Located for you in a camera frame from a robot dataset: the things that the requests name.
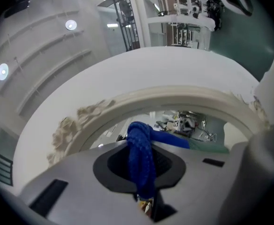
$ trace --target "black slot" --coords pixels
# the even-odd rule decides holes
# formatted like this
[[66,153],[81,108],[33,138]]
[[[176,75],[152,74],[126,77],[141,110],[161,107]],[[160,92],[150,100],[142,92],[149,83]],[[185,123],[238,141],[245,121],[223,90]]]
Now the black slot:
[[217,166],[217,167],[223,167],[223,165],[225,164],[225,162],[223,162],[223,161],[214,160],[214,159],[211,159],[211,158],[205,158],[203,160],[203,163],[207,163],[207,164]]
[[46,217],[67,185],[68,182],[55,179],[30,205],[30,208],[39,215]]

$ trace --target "blue rope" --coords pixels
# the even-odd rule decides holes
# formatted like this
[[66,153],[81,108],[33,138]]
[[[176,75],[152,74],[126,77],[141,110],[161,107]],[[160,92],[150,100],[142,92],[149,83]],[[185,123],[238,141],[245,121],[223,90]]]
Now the blue rope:
[[137,186],[137,193],[145,199],[154,197],[155,192],[156,170],[151,140],[189,149],[187,140],[165,132],[154,131],[151,126],[142,122],[130,124],[127,137],[130,147],[129,175],[131,181]]

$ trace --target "green floor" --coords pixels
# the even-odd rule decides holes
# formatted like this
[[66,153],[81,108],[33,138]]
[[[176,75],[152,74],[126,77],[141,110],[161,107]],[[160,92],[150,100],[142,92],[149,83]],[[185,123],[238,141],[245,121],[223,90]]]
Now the green floor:
[[238,62],[258,81],[274,60],[274,24],[257,0],[251,17],[226,9],[222,28],[211,33],[210,50]]

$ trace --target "ceiling light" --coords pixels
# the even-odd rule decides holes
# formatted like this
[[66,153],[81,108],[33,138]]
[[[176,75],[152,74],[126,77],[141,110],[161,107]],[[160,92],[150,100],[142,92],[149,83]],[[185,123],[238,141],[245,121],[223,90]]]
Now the ceiling light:
[[117,28],[118,24],[117,23],[107,24],[107,27],[109,27],[109,28]]
[[157,9],[158,11],[160,11],[160,8],[158,7],[158,5],[157,5],[156,3],[154,3],[154,6],[156,7],[156,9]]
[[9,73],[9,67],[6,63],[0,65],[0,80],[5,80]]
[[76,26],[77,26],[77,24],[76,24],[76,21],[74,21],[74,20],[68,20],[65,23],[65,27],[68,30],[74,30],[74,29],[76,29]]

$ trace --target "gray plastic surface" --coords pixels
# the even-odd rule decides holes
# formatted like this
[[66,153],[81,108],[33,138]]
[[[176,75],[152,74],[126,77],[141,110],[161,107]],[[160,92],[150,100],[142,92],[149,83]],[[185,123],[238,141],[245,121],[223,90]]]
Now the gray plastic surface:
[[[30,182],[20,194],[31,204],[53,179],[69,183],[48,219],[72,224],[153,224],[130,194],[102,186],[92,170],[95,159],[125,141],[66,157]],[[173,188],[161,190],[166,204],[178,212],[158,224],[231,224],[241,219],[274,182],[274,130],[236,144],[230,154],[206,153],[166,144],[155,145],[180,156],[186,172]],[[223,167],[203,163],[224,161]]]

